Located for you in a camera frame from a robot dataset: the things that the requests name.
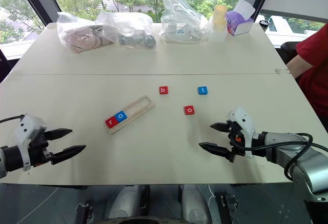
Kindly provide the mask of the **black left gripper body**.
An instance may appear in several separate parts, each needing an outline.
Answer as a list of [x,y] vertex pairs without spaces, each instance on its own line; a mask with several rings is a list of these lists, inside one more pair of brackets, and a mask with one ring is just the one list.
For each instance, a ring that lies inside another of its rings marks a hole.
[[52,131],[40,131],[30,141],[28,153],[31,166],[37,167],[52,160],[48,141],[52,139]]

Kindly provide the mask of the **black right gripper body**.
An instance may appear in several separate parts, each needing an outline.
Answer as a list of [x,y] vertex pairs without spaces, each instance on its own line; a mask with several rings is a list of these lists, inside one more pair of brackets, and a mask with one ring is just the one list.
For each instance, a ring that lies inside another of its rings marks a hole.
[[232,150],[228,158],[229,162],[234,162],[237,155],[245,156],[245,137],[242,134],[242,127],[236,121],[227,121],[228,124],[228,138]]

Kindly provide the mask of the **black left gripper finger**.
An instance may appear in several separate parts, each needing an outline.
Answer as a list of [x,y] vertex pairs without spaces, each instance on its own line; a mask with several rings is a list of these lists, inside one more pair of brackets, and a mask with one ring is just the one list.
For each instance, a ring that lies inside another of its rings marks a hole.
[[60,138],[62,138],[64,136],[68,135],[71,132],[73,132],[73,130],[67,129],[67,128],[59,128],[59,129],[54,129],[54,130],[46,131],[45,132],[45,139],[46,140],[60,139]]
[[52,165],[58,164],[60,162],[63,162],[65,160],[68,160],[75,155],[79,154],[86,145],[77,145],[77,146],[71,146],[68,147],[61,152],[55,153],[51,156],[50,162]]

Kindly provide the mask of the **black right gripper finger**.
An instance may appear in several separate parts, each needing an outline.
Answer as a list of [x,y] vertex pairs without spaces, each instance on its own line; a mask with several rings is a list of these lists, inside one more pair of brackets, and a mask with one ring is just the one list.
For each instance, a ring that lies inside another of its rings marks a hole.
[[225,147],[210,142],[201,142],[198,145],[213,155],[224,157],[227,160],[234,160],[234,153]]
[[228,123],[213,123],[210,125],[210,127],[224,133],[229,133],[231,129]]

